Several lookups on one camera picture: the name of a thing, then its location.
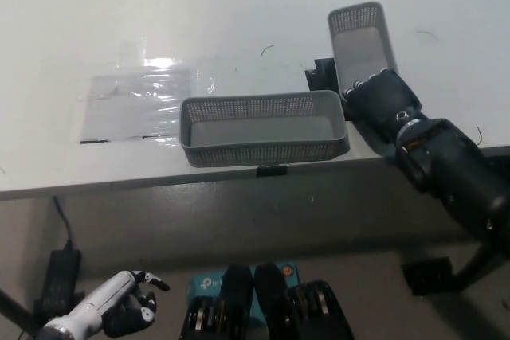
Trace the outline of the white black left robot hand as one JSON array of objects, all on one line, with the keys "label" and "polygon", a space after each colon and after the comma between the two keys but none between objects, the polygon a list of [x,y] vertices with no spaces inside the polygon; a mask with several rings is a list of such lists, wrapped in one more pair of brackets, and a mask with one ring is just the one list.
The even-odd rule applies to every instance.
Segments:
[{"label": "white black left robot hand", "polygon": [[120,338],[149,328],[155,321],[155,293],[143,293],[145,283],[169,291],[170,286],[151,272],[121,271],[86,295],[68,314],[49,320],[36,339],[88,339],[104,332]]}]

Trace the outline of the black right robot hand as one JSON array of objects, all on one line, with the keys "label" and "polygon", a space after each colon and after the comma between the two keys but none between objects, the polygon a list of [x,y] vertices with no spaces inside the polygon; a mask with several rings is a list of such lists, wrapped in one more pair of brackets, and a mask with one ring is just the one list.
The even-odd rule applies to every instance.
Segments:
[{"label": "black right robot hand", "polygon": [[424,119],[422,104],[396,71],[385,68],[343,90],[348,109],[385,143],[394,143],[413,119]]}]

